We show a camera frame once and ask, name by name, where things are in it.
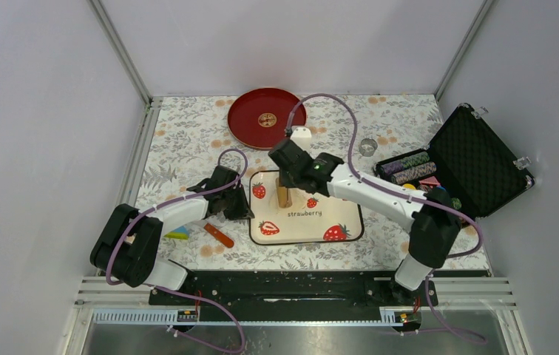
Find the wooden dough roller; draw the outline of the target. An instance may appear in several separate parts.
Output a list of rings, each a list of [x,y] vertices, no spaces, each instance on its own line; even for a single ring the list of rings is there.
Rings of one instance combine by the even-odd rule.
[[[292,207],[292,198],[290,189],[287,188],[281,181],[281,178],[276,179],[276,193],[277,203],[280,209],[287,209]]]

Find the strawberry pattern rectangular tray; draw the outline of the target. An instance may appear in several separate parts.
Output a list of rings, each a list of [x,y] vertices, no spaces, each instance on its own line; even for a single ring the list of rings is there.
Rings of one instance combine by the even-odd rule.
[[[250,179],[249,234],[252,241],[263,246],[300,243],[339,243],[359,239],[364,231],[361,207],[347,200],[307,194],[304,209],[281,212],[269,206],[276,191],[277,170],[261,171]]]

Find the small dough ball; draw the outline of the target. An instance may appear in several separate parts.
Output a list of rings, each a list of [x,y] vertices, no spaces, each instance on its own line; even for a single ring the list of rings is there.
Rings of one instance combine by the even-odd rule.
[[[289,207],[281,207],[278,198],[278,191],[274,191],[271,195],[269,206],[272,209],[280,210],[281,212],[294,212],[304,209],[307,204],[307,194],[298,189],[286,189],[291,205]]]

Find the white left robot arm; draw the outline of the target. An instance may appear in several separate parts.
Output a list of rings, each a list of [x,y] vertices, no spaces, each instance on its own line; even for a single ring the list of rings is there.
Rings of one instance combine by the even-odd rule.
[[[189,187],[183,196],[156,205],[148,212],[140,212],[126,203],[116,206],[89,261],[109,272],[114,283],[133,288],[167,288],[167,294],[176,303],[188,303],[196,286],[187,279],[187,268],[159,257],[160,240],[175,229],[217,214],[227,220],[248,220],[254,216],[238,172],[225,166],[216,166],[211,177]]]

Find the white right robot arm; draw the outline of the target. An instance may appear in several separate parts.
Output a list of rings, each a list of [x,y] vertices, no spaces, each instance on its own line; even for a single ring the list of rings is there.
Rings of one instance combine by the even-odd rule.
[[[312,157],[292,138],[282,139],[268,156],[290,187],[355,203],[384,215],[409,234],[408,254],[390,284],[390,295],[397,303],[411,303],[426,277],[444,265],[461,222],[443,189],[425,193],[361,175],[334,155]]]

